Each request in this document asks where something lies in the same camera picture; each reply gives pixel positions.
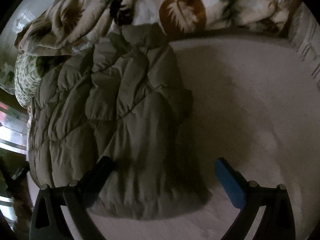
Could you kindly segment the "leaf print blanket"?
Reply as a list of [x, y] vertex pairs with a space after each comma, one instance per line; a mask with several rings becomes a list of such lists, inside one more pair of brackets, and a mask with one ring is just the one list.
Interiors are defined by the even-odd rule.
[[246, 28], [280, 33], [293, 0], [55, 0], [18, 33], [19, 53], [72, 55], [122, 25], [158, 23], [170, 40]]

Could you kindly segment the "pale pink bed sheet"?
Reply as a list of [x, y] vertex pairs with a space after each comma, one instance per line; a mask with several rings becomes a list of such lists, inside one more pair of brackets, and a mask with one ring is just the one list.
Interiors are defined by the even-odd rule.
[[196, 211], [155, 220], [88, 207], [93, 223], [106, 239], [220, 239], [240, 212], [215, 175], [216, 159], [225, 158], [265, 188], [265, 213], [278, 210], [252, 238], [306, 239], [319, 221], [319, 91], [299, 56], [284, 44], [242, 38], [168, 43], [193, 95], [184, 142], [210, 198]]

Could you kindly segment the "striped patterned cushion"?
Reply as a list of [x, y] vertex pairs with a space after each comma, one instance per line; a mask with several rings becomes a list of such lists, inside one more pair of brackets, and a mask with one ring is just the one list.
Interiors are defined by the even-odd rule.
[[293, 15], [289, 39], [305, 62], [311, 78], [319, 90], [319, 23], [302, 3]]

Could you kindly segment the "leaf print pillow behind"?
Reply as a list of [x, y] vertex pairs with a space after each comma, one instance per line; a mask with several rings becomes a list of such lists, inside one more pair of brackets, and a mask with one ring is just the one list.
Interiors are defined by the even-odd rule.
[[15, 94], [15, 70], [6, 62], [1, 66], [1, 89], [10, 95]]

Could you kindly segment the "window with bright panes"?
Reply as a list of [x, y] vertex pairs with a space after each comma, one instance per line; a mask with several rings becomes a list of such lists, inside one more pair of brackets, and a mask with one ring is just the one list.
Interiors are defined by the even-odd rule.
[[[1, 162], [15, 179], [26, 162], [27, 116], [1, 103]], [[13, 199], [7, 191], [8, 185], [1, 175], [1, 212], [9, 222], [15, 222]]]

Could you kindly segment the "olive grey puffer jacket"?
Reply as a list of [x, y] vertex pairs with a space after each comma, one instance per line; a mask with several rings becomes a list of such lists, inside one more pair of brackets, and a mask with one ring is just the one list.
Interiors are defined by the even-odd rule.
[[210, 198], [184, 142], [193, 104], [158, 24], [126, 25], [51, 69], [30, 104], [37, 186], [67, 186], [110, 157], [90, 211], [137, 220], [196, 211]]

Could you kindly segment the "green white checkered pillow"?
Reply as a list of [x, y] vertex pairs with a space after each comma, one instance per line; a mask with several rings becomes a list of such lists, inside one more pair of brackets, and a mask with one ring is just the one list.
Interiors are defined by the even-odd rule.
[[27, 108], [42, 81], [44, 70], [38, 56], [19, 54], [15, 63], [15, 96], [18, 103]]

